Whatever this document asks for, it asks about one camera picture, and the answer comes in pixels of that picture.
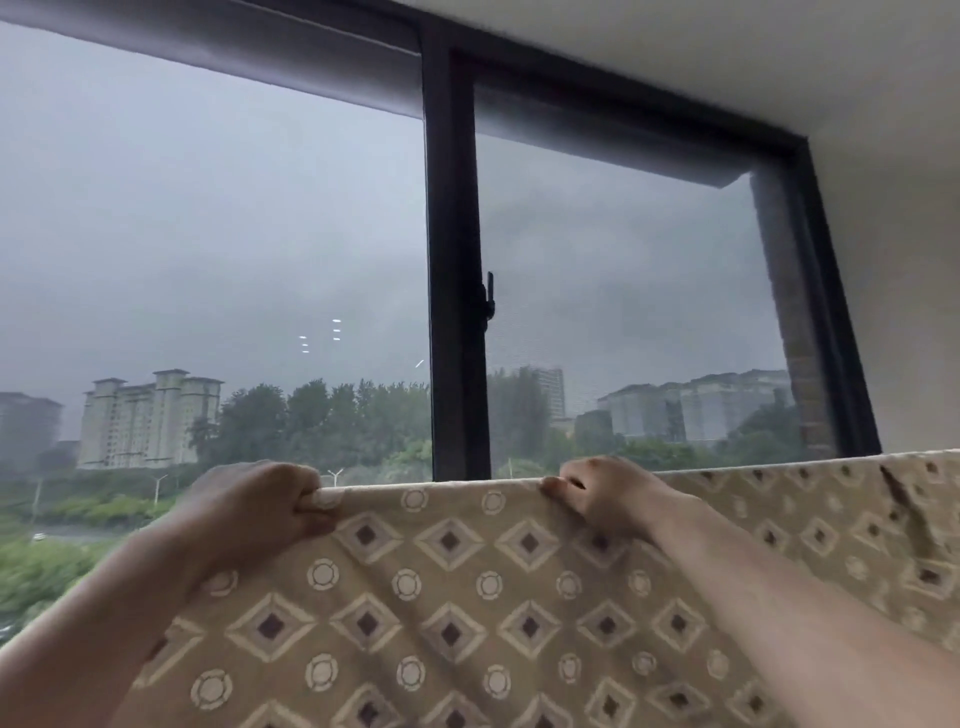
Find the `black window frame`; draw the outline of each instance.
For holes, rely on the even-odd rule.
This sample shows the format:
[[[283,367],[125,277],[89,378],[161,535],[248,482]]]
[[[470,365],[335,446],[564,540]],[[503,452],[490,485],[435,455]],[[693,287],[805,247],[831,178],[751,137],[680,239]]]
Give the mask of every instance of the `black window frame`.
[[[171,0],[171,12],[189,0]],[[470,28],[390,0],[222,0],[280,12],[377,43],[419,51],[425,134],[427,259],[434,480],[491,477],[486,379],[486,294],[480,252],[473,99],[477,82],[587,108],[719,151],[755,154],[782,171],[789,226],[818,348],[826,407],[840,457],[880,453],[873,408],[805,137],[584,63]],[[0,0],[0,19],[18,7],[64,0]],[[71,5],[131,16],[133,2]],[[58,31],[55,19],[37,27]],[[135,37],[86,39],[160,55]]]

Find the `beige fabric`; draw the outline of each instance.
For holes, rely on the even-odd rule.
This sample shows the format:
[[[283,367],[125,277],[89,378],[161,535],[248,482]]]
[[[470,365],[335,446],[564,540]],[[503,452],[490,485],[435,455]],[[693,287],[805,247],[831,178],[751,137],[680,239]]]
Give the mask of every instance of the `beige fabric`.
[[[664,479],[960,648],[960,453]],[[661,554],[599,537],[529,481],[324,497],[346,513],[335,536],[207,584],[116,726],[789,724]]]

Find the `building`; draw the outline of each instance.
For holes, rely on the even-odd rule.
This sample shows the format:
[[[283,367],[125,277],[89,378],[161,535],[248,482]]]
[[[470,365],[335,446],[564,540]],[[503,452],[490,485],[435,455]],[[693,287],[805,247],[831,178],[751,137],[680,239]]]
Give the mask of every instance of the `building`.
[[[154,372],[150,384],[125,386],[99,379],[86,393],[78,468],[168,468],[197,462],[190,429],[197,420],[215,423],[219,379],[188,376],[183,369]]]
[[[764,404],[793,403],[790,375],[754,369],[707,375],[689,382],[631,384],[597,401],[625,437],[712,445]]]
[[[36,457],[57,441],[62,410],[62,404],[45,397],[0,392],[0,462],[33,470]]]
[[[531,372],[537,375],[540,389],[546,395],[547,406],[551,420],[562,420],[566,417],[566,393],[564,390],[564,370],[560,367],[543,369],[532,367]]]

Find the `sky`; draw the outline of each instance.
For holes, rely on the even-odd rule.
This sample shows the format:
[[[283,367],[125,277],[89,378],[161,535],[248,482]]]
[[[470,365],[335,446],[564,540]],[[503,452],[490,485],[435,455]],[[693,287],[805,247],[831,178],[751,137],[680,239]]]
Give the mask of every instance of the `sky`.
[[[563,367],[577,414],[785,366],[747,178],[489,136],[477,164],[489,367]],[[419,119],[0,24],[0,391],[63,403],[62,438],[109,376],[427,381],[426,262]]]

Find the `hand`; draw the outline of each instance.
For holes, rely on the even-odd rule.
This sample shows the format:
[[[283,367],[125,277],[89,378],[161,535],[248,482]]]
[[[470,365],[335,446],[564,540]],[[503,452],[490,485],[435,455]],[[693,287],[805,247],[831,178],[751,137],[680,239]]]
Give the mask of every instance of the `hand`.
[[[544,478],[540,489],[604,533],[647,540],[653,540],[667,503],[692,498],[639,465],[608,455],[564,463],[560,477]]]
[[[147,530],[185,548],[196,580],[279,554],[336,527],[336,514],[313,505],[317,471],[261,460],[220,465],[190,486]]]

